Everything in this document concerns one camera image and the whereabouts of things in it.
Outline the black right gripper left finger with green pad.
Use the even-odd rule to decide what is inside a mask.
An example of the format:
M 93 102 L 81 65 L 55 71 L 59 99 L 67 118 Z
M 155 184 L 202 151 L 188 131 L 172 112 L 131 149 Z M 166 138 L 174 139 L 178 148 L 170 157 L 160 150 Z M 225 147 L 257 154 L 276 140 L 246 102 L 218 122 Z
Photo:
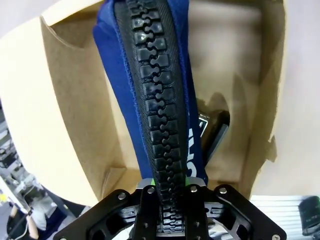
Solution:
M 53 239 L 114 240 L 120 232 L 133 227 L 132 240 L 155 240 L 159 211 L 156 186 L 151 178 L 145 178 L 134 193 L 114 190 Z

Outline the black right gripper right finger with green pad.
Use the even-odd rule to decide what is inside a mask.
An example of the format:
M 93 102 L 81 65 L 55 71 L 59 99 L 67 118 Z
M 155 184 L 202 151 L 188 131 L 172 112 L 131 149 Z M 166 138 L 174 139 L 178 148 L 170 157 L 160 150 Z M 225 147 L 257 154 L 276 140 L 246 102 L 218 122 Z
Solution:
M 209 240 L 209 220 L 234 240 L 285 240 L 286 232 L 229 184 L 209 189 L 201 178 L 188 177 L 183 192 L 187 240 Z

